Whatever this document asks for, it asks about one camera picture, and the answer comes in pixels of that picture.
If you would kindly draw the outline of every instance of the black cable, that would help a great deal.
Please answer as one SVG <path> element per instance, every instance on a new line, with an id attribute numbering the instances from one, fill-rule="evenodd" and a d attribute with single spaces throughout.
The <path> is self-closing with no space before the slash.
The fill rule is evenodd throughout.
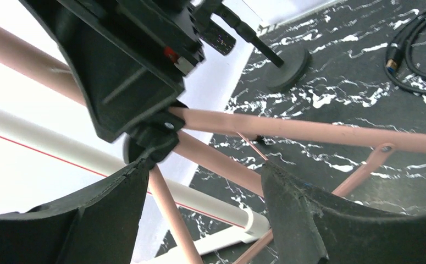
<path id="1" fill-rule="evenodd" d="M 410 71 L 426 80 L 426 73 L 418 69 L 412 59 L 412 45 L 418 38 L 420 32 L 426 28 L 426 10 L 413 18 L 407 23 L 394 39 L 389 43 L 386 50 L 384 72 L 388 78 L 399 88 L 414 92 L 421 95 L 426 95 L 426 90 L 421 90 L 401 82 L 395 73 L 400 64 L 405 58 L 407 67 Z"/>

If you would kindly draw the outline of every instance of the white backdrop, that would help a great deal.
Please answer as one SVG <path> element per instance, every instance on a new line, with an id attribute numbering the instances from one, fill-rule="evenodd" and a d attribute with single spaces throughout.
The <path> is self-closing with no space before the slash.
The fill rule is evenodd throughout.
<path id="1" fill-rule="evenodd" d="M 260 22 L 273 24 L 327 2 L 325 0 L 225 0 L 253 28 Z M 220 19 L 220 26 L 237 34 Z M 64 61 L 56 44 L 17 0 L 0 0 L 0 26 L 48 54 Z M 190 108 L 221 111 L 224 109 L 240 73 L 252 51 L 252 46 L 237 37 L 234 50 L 223 57 L 209 46 L 204 47 L 207 61 L 186 80 L 186 92 L 180 97 Z M 30 122 L 79 140 L 110 155 L 121 158 L 122 141 L 113 144 L 100 140 L 81 105 L 0 64 L 0 109 Z M 189 132 L 208 142 L 209 133 Z M 168 157 L 160 168 L 164 176 L 188 184 L 196 165 L 176 154 Z M 0 139 L 0 213 L 24 212 L 92 184 L 101 177 L 56 161 L 39 153 Z M 167 231 L 154 200 L 146 199 L 133 261 L 152 258 Z"/>

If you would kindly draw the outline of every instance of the cable connector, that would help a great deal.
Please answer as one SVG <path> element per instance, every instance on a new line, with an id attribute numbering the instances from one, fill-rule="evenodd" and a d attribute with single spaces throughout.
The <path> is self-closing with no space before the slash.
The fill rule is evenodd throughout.
<path id="1" fill-rule="evenodd" d="M 390 73 L 394 73 L 397 71 L 397 63 L 393 59 L 389 59 L 386 68 Z"/>

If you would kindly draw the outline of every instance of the black clamp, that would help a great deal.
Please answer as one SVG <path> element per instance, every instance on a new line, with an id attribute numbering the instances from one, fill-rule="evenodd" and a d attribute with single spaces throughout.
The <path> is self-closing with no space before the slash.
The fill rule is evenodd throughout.
<path id="1" fill-rule="evenodd" d="M 125 139 L 125 163 L 145 160 L 147 167 L 152 169 L 177 146 L 177 132 L 184 125 L 183 119 L 169 113 L 167 109 L 150 116 L 137 125 Z"/>

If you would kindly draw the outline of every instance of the screw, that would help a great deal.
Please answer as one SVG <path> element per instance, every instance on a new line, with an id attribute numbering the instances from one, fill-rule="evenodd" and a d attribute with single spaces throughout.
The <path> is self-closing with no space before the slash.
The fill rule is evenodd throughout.
<path id="1" fill-rule="evenodd" d="M 392 150 L 392 147 L 383 147 L 381 149 L 381 151 L 383 151 L 383 152 L 388 152 L 388 151 L 391 151 L 391 150 Z"/>
<path id="2" fill-rule="evenodd" d="M 169 128 L 169 129 L 174 129 L 174 125 L 172 125 L 169 122 L 164 123 L 164 126 L 167 127 L 167 128 Z"/>

